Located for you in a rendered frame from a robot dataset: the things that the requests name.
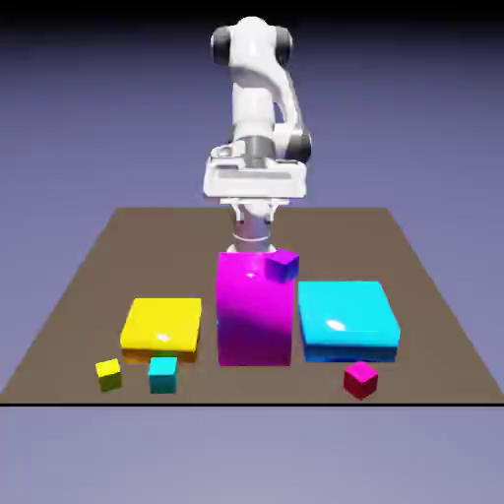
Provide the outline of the small crimson cube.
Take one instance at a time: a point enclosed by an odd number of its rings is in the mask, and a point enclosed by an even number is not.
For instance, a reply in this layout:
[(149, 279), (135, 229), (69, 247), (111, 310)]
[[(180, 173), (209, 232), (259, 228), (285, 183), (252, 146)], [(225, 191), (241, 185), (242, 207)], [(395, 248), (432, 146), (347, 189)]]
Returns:
[(377, 389), (378, 372), (365, 361), (349, 364), (344, 373), (344, 389), (353, 397), (364, 400)]

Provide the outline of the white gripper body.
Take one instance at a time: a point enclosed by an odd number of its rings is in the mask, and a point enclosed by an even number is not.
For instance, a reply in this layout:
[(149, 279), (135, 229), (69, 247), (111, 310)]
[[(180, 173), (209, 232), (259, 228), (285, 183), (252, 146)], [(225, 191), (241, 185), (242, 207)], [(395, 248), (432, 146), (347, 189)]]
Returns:
[(306, 174), (306, 165), (298, 161), (267, 158), (265, 167), (251, 168), (243, 157), (210, 157), (203, 192), (220, 199), (299, 199), (306, 196)]

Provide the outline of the small yellow cube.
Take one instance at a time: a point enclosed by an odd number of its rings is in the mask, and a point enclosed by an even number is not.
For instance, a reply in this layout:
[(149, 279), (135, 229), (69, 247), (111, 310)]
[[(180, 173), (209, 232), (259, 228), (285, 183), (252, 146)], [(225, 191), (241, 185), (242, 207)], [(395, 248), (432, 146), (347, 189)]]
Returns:
[(95, 364), (95, 374), (99, 388), (103, 393), (122, 387), (121, 368), (117, 358), (97, 362)]

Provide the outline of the large magenta box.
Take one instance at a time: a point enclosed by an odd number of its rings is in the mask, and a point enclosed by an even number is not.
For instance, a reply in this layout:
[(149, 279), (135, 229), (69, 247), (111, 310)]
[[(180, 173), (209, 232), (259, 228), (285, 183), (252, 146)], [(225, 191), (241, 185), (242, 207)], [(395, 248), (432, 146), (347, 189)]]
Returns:
[(295, 278), (265, 275), (271, 252), (221, 252), (216, 279), (218, 361), (221, 366), (289, 366)]

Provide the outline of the large yellow box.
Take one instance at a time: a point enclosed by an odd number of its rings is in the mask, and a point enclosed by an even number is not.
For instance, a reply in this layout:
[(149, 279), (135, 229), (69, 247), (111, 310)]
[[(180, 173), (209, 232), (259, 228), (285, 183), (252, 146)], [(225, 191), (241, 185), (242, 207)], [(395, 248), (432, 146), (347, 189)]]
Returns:
[(130, 363), (157, 356), (194, 362), (201, 317), (201, 298), (136, 297), (120, 333), (122, 355)]

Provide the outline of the small purple cube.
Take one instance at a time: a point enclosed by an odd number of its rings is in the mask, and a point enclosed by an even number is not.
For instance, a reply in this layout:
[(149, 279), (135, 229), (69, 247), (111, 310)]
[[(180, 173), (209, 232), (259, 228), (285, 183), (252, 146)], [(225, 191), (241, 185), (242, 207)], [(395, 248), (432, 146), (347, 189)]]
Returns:
[(265, 257), (265, 275), (277, 283), (294, 280), (299, 273), (299, 255), (285, 249), (277, 249)]

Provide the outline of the large cyan box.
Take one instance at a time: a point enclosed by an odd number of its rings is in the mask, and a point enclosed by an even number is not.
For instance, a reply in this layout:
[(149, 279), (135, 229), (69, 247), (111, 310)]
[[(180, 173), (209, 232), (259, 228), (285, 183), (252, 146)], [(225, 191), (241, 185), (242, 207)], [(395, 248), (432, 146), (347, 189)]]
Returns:
[(393, 362), (401, 327), (375, 281), (302, 281), (297, 292), (305, 360)]

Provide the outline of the small cyan cube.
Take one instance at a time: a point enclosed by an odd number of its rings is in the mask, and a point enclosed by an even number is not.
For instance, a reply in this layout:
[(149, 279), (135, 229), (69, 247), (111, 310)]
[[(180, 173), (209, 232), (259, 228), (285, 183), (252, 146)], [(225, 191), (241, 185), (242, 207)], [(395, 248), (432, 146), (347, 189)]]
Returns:
[(178, 359), (174, 356), (151, 358), (148, 377), (152, 394), (174, 394), (177, 385)]

